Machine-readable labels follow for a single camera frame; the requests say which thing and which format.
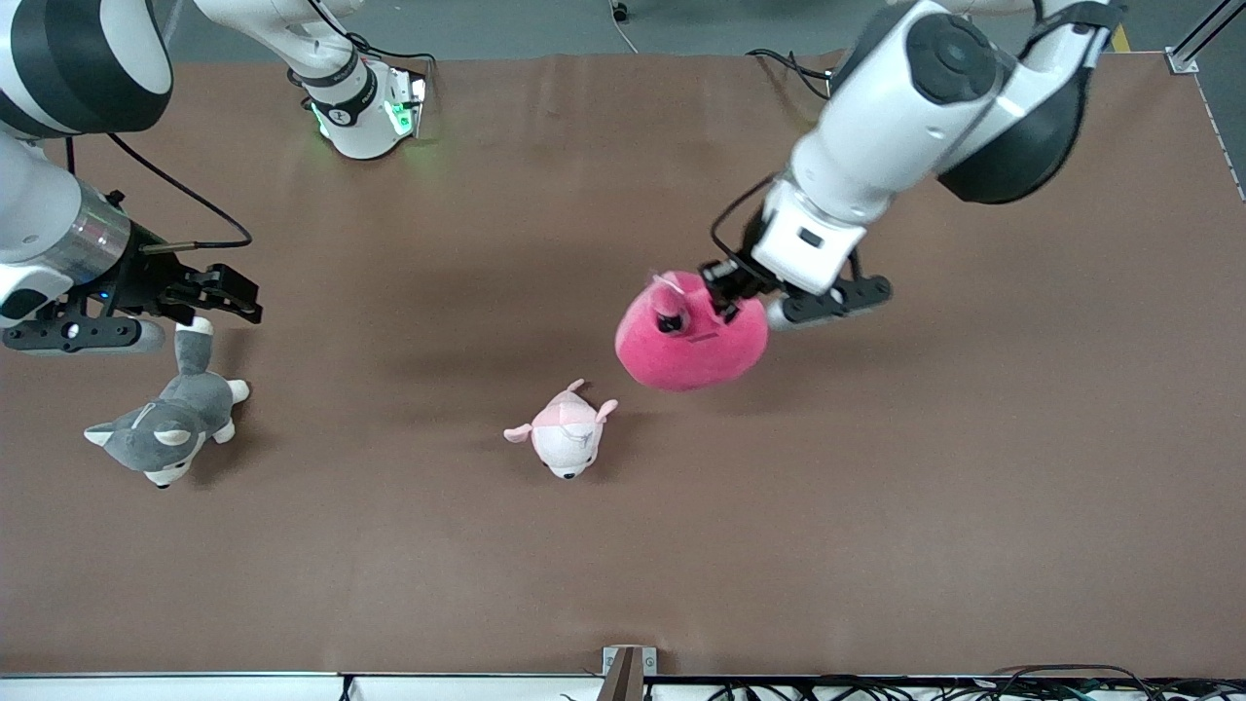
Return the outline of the pink round plush toy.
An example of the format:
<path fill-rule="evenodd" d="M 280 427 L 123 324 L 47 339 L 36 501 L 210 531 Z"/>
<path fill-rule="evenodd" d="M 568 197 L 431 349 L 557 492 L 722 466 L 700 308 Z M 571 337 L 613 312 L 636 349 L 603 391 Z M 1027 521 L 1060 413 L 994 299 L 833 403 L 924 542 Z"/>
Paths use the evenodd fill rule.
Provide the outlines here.
<path fill-rule="evenodd" d="M 633 299 L 618 324 L 614 350 L 642 386 L 684 393 L 743 377 L 761 359 L 768 339 L 758 299 L 721 319 L 701 278 L 675 270 L 650 276 Z"/>

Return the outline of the grey white husky plush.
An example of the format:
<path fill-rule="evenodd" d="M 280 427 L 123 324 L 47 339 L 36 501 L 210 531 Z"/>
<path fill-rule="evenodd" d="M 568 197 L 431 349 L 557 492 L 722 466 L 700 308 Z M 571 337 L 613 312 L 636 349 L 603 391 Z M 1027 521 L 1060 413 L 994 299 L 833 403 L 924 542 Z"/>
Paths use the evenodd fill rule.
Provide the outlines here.
<path fill-rule="evenodd" d="M 252 393 L 243 379 L 211 371 L 213 342 L 204 316 L 174 325 L 174 377 L 142 407 L 83 430 L 85 438 L 159 489 L 178 482 L 204 445 L 235 438 L 233 410 Z"/>

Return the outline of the white panel along table edge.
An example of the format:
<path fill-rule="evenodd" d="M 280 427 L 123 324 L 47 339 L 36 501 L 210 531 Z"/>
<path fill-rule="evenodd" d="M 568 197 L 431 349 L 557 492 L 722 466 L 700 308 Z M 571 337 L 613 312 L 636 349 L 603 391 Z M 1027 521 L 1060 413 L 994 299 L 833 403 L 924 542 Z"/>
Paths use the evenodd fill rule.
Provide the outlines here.
<path fill-rule="evenodd" d="M 0 676 L 0 701 L 596 701 L 601 679 L 591 676 Z M 994 695 L 992 684 L 852 689 L 776 682 L 645 684 L 644 701 L 1045 701 L 1012 687 Z M 1246 701 L 1225 689 L 1164 691 L 1136 689 L 1072 691 L 1060 684 L 1053 701 Z"/>

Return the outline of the large table cover sheet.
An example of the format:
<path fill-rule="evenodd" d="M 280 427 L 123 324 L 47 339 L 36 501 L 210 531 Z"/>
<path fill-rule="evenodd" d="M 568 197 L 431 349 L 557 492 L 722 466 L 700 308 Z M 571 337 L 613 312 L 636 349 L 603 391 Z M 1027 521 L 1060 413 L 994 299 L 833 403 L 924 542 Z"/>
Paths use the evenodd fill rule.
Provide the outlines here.
<path fill-rule="evenodd" d="M 1101 59 L 1012 205 L 927 181 L 861 244 L 895 296 L 748 376 L 637 386 L 614 329 L 819 107 L 746 57 L 442 62 L 431 142 L 335 154 L 274 65 L 183 65 L 130 139 L 255 242 L 216 314 L 253 387 L 159 491 L 82 430 L 169 347 L 0 347 L 0 670 L 1246 676 L 1246 204 L 1197 82 Z M 617 398 L 593 464 L 528 423 Z"/>

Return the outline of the white pink plush dog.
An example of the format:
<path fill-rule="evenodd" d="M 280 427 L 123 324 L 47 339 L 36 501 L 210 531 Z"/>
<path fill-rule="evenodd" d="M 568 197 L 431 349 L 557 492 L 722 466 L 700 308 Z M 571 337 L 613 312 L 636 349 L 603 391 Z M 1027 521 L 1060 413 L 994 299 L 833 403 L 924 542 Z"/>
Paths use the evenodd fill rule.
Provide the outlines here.
<path fill-rule="evenodd" d="M 552 474 L 566 481 L 577 478 L 596 462 L 606 422 L 619 407 L 617 398 L 606 400 L 601 407 L 587 402 L 578 393 L 584 386 L 586 379 L 574 379 L 528 423 L 503 430 L 503 440 L 516 445 L 530 442 Z"/>

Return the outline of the aluminium frame post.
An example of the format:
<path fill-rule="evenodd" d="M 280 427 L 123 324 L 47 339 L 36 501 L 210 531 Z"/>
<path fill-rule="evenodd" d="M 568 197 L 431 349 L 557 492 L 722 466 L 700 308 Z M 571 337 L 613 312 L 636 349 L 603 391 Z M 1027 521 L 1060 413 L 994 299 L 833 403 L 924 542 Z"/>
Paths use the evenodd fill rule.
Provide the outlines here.
<path fill-rule="evenodd" d="M 1201 54 L 1202 49 L 1206 49 L 1224 27 L 1229 27 L 1229 24 L 1242 12 L 1246 12 L 1246 0 L 1216 0 L 1209 12 L 1202 15 L 1175 46 L 1164 49 L 1170 73 L 1197 73 L 1200 70 L 1197 54 Z"/>

